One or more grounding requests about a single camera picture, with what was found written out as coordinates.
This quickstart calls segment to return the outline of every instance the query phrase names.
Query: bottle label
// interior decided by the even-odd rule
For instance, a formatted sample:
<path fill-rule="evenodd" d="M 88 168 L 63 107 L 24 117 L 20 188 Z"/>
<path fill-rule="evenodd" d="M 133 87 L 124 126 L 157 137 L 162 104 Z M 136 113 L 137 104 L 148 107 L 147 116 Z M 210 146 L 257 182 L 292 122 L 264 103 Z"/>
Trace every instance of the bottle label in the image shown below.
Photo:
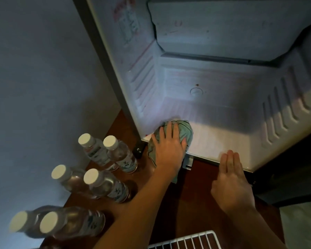
<path fill-rule="evenodd" d="M 87 151 L 87 156 L 94 162 L 98 163 L 100 166 L 104 166 L 110 162 L 106 148 L 102 148 L 98 145 L 95 145 L 92 150 Z"/>
<path fill-rule="evenodd" d="M 97 234 L 99 234 L 103 229 L 102 221 L 103 221 L 103 215 L 96 216 L 96 215 L 93 215 L 91 211 L 89 211 L 89 216 L 84 221 L 84 224 L 81 228 L 81 231 L 83 232 L 81 236 L 85 236 L 85 235 L 96 236 Z"/>
<path fill-rule="evenodd" d="M 135 159 L 135 162 L 129 157 L 129 155 L 126 156 L 125 159 L 116 162 L 123 172 L 131 172 L 134 171 L 137 167 L 137 160 Z"/>
<path fill-rule="evenodd" d="M 116 181 L 113 190 L 107 196 L 115 201 L 120 200 L 126 194 L 125 189 L 126 187 L 123 183 Z"/>

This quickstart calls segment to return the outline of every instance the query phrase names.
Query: circular mark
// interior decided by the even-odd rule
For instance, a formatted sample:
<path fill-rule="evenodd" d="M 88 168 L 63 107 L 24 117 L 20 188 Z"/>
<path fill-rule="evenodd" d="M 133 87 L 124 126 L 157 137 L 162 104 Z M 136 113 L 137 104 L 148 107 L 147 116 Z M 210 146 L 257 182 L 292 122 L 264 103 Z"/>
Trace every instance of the circular mark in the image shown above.
<path fill-rule="evenodd" d="M 190 94 L 193 97 L 200 97 L 203 95 L 203 90 L 197 87 L 194 87 L 193 89 L 190 90 Z"/>

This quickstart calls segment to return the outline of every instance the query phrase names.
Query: forearm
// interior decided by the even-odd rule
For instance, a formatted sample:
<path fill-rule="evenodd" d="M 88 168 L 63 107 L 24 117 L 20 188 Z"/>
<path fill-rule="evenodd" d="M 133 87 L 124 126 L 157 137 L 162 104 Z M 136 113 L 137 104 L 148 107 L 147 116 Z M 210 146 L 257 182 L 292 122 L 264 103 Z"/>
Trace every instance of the forearm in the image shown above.
<path fill-rule="evenodd" d="M 128 204 L 94 249 L 145 249 L 170 178 L 155 170 L 144 188 Z"/>
<path fill-rule="evenodd" d="M 232 215 L 232 220 L 252 248 L 286 249 L 257 210 L 239 211 Z"/>

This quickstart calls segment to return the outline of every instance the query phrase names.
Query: hand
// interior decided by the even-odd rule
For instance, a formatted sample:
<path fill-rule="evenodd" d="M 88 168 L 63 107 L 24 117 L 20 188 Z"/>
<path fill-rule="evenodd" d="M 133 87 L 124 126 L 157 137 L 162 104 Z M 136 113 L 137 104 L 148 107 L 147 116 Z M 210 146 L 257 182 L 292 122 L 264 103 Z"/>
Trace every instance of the hand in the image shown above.
<path fill-rule="evenodd" d="M 230 218 L 242 211 L 256 210 L 238 153 L 228 150 L 221 156 L 218 178 L 212 183 L 211 194 Z"/>
<path fill-rule="evenodd" d="M 166 137 L 163 127 L 159 130 L 160 142 L 158 143 L 154 134 L 152 140 L 156 147 L 156 164 L 155 171 L 160 171 L 162 175 L 166 175 L 172 180 L 178 173 L 187 147 L 186 138 L 180 143 L 179 130 L 177 123 L 174 124 L 174 131 L 172 136 L 172 122 L 168 122 Z"/>

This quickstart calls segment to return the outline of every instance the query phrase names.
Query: cloth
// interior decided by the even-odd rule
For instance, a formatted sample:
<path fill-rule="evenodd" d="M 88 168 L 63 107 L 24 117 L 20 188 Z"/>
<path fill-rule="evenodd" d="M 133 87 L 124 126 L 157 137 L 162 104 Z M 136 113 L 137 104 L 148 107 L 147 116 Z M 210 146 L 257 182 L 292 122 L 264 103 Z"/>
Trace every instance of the cloth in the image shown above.
<path fill-rule="evenodd" d="M 188 121 L 182 121 L 182 120 L 178 120 L 178 121 L 172 121 L 172 129 L 174 129 L 174 123 L 177 123 L 178 124 L 178 129 L 180 131 L 180 142 L 182 142 L 182 140 L 184 138 L 186 138 L 187 140 L 187 148 L 186 148 L 186 151 L 188 150 L 190 144 L 191 144 L 191 141 L 192 141 L 192 137 L 193 137 L 193 131 L 192 131 L 192 128 L 191 128 L 191 125 L 189 124 Z M 165 136 L 166 136 L 166 130 L 167 130 L 167 125 L 168 125 L 168 121 L 167 122 L 164 122 L 160 127 L 163 126 L 163 129 L 164 129 L 164 132 L 165 132 Z M 157 139 L 157 141 L 160 140 L 160 134 L 159 134 L 159 130 L 160 130 L 160 127 L 158 127 L 156 129 L 156 131 L 154 131 L 154 135 Z M 155 160 L 155 146 L 154 146 L 154 143 L 153 143 L 153 140 L 150 139 L 149 141 L 149 144 L 148 144 L 148 156 L 149 158 L 152 160 L 153 164 L 155 166 L 157 166 L 157 162 Z M 172 180 L 173 183 L 177 183 L 177 176 Z"/>

